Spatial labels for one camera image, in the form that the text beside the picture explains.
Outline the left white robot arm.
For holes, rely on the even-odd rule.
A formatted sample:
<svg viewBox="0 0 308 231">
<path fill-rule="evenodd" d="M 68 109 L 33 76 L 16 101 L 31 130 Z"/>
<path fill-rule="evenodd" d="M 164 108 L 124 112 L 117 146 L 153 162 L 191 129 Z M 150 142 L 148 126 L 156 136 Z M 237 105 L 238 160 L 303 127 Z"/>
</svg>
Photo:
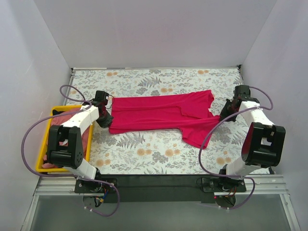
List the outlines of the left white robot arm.
<svg viewBox="0 0 308 231">
<path fill-rule="evenodd" d="M 79 112 L 69 120 L 52 125 L 49 129 L 47 144 L 47 162 L 70 171 L 77 177 L 87 178 L 86 187 L 93 193 L 102 188 L 98 170 L 84 158 L 82 135 L 93 122 L 101 128 L 108 128 L 113 117 L 108 113 L 109 94 L 98 90 L 94 99 L 84 102 Z"/>
</svg>

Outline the magenta t shirt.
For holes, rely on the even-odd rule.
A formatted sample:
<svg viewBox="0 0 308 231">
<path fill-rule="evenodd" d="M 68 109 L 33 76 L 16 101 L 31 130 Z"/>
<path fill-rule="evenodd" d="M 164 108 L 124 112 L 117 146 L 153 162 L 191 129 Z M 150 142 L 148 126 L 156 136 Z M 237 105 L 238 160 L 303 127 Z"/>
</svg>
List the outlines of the magenta t shirt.
<svg viewBox="0 0 308 231">
<path fill-rule="evenodd" d="M 219 123 L 210 112 L 214 96 L 210 90 L 149 97 L 116 98 L 112 106 L 111 134 L 133 131 L 178 129 L 182 140 L 206 148 L 205 137 Z"/>
</svg>

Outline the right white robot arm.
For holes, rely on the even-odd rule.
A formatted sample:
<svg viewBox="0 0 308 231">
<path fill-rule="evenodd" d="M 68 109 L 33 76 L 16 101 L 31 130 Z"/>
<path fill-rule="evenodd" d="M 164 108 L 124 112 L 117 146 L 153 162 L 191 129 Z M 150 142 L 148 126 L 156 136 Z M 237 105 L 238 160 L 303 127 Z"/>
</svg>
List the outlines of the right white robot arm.
<svg viewBox="0 0 308 231">
<path fill-rule="evenodd" d="M 267 118 L 263 112 L 266 108 L 251 96 L 251 89 L 248 85 L 236 86 L 233 98 L 226 100 L 219 115 L 224 122 L 234 122 L 241 115 L 249 126 L 241 156 L 219 171 L 223 176 L 218 178 L 218 187 L 223 191 L 235 186 L 235 175 L 242 178 L 255 170 L 275 167 L 281 160 L 286 130 Z"/>
</svg>

